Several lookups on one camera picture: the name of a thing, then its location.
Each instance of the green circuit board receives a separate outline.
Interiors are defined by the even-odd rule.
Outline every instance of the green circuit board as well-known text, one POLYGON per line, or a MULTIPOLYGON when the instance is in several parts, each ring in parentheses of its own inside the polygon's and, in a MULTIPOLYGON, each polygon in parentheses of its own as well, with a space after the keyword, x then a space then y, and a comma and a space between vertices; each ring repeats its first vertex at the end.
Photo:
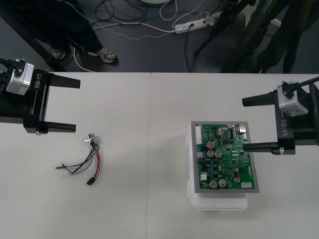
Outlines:
POLYGON ((254 189, 245 124, 196 124, 200 189, 254 189))

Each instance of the shoe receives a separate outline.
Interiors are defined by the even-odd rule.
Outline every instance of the shoe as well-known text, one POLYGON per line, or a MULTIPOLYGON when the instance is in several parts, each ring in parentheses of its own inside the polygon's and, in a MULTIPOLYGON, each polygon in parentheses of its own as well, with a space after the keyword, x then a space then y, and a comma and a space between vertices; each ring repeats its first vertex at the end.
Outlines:
POLYGON ((58 61, 61 61, 64 59, 66 53, 65 50, 51 49, 51 55, 58 61))
POLYGON ((99 50, 98 52, 95 52, 95 53, 88 52, 88 54, 90 56, 99 56, 99 57, 101 57, 102 61, 104 61, 106 63, 112 63, 112 62, 115 62, 117 60, 117 56, 114 54, 114 52, 112 52, 108 48, 102 48, 101 50, 99 50))

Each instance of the white power strip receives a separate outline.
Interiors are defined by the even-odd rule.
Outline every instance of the white power strip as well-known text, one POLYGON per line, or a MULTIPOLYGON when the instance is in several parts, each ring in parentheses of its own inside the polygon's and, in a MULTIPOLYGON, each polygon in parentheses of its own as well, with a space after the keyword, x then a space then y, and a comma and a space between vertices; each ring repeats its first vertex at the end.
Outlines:
POLYGON ((208 25, 208 23, 206 23, 205 19, 200 19, 200 20, 191 21, 191 22, 187 22, 187 23, 184 23, 184 24, 176 25, 175 26, 175 32, 177 34, 181 34, 181 33, 187 32, 187 30, 188 30, 188 28, 189 28, 189 26, 191 24, 194 24, 194 26, 192 26, 189 29, 189 31, 194 31, 194 30, 197 30, 197 29, 205 28, 208 25))

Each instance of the metal frame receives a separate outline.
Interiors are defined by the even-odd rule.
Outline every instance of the metal frame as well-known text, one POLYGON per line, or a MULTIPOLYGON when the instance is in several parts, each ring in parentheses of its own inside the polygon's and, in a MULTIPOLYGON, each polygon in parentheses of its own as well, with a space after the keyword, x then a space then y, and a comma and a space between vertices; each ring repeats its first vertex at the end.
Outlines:
POLYGON ((44 47, 32 36, 32 34, 17 21, 1 4, 0 1, 0 17, 16 32, 26 43, 33 48, 45 61, 45 63, 56 72, 65 72, 64 67, 51 56, 44 47))

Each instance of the blue wire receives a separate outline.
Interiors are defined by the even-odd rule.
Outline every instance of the blue wire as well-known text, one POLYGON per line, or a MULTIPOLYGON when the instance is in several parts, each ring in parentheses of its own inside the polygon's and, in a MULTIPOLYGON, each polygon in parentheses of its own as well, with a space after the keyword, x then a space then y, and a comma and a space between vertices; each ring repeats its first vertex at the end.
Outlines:
POLYGON ((90 164, 85 168, 85 169, 83 169, 83 170, 81 170, 81 171, 77 171, 77 172, 72 172, 71 170, 69 170, 68 168, 65 168, 68 172, 70 172, 71 174, 78 174, 78 173, 82 173, 82 172, 84 172, 85 170, 87 170, 90 166, 91 166, 91 164, 92 164, 92 162, 93 162, 93 159, 94 159, 94 147, 92 147, 92 158, 91 158, 91 162, 90 162, 90 164))

